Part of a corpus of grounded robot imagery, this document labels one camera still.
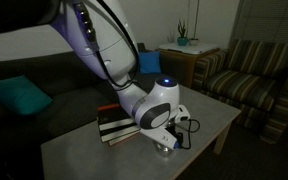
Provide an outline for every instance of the side table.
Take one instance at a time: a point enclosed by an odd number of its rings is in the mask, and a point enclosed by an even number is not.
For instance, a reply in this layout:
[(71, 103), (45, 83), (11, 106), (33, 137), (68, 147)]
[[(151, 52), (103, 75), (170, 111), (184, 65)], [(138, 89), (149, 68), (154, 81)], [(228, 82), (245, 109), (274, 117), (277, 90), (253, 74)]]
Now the side table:
[(191, 88), (196, 60), (219, 50), (218, 45), (206, 43), (198, 43), (197, 46), (178, 46), (175, 43), (160, 45), (161, 70), (177, 79), (181, 85)]

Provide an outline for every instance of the armchair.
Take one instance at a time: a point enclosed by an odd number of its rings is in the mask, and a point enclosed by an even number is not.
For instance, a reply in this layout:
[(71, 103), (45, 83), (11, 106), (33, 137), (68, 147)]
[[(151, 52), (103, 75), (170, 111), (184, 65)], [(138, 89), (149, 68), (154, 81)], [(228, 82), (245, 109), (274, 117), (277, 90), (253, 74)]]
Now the armchair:
[(233, 40), (196, 61), (192, 89), (241, 109), (235, 120), (274, 144), (288, 126), (288, 44)]

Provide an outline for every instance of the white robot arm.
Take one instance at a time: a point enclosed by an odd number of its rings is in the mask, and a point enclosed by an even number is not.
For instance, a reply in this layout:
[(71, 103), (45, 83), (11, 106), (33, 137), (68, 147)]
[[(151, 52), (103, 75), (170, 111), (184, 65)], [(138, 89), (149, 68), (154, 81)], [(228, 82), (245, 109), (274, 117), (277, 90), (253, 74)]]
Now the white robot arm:
[[(168, 130), (190, 118), (186, 108), (179, 105), (179, 86), (173, 79), (158, 79), (147, 94), (132, 83), (128, 72), (137, 66), (136, 42), (132, 41), (135, 38), (118, 0), (62, 0), (56, 14), (50, 7), (52, 3), (57, 7), (59, 2), (0, 0), (0, 7), (4, 7), (0, 11), (0, 32), (51, 21), (79, 58), (111, 83), (121, 106), (141, 127), (141, 133), (169, 149), (180, 147), (174, 133)], [(10, 10), (9, 5), (20, 11)], [(17, 16), (8, 17), (10, 13)]]
[(190, 118), (179, 105), (179, 86), (173, 79), (158, 79), (147, 94), (132, 83), (128, 72), (136, 65), (136, 42), (117, 0), (63, 1), (51, 25), (93, 72), (111, 83), (142, 134), (167, 148), (180, 147), (166, 130)]

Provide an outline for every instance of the couch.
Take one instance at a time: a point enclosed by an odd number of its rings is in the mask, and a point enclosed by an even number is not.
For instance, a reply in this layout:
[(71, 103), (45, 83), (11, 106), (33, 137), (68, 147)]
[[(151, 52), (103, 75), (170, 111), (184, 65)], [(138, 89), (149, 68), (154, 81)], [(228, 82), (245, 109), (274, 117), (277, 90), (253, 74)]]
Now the couch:
[(196, 61), (192, 89), (241, 109), (234, 122), (274, 144), (288, 126), (288, 44), (235, 39)]
[[(145, 46), (139, 46), (146, 52)], [(52, 102), (32, 115), (0, 112), (0, 174), (42, 179), (40, 145), (96, 119), (97, 107), (118, 102), (107, 81), (92, 73), (73, 52), (0, 62), (0, 80), (25, 75)], [(149, 92), (162, 73), (138, 74)]]

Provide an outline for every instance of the white table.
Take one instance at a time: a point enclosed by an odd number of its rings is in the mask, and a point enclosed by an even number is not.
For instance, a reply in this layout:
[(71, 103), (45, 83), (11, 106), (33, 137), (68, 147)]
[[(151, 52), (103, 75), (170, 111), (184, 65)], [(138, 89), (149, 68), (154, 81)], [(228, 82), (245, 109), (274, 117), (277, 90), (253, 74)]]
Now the white table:
[(181, 104), (201, 124), (191, 134), (190, 150), (175, 150), (163, 157), (142, 134), (110, 147), (101, 142), (93, 122), (41, 145), (45, 180), (172, 179), (217, 137), (214, 151), (220, 153), (240, 110), (183, 86), (180, 93)]

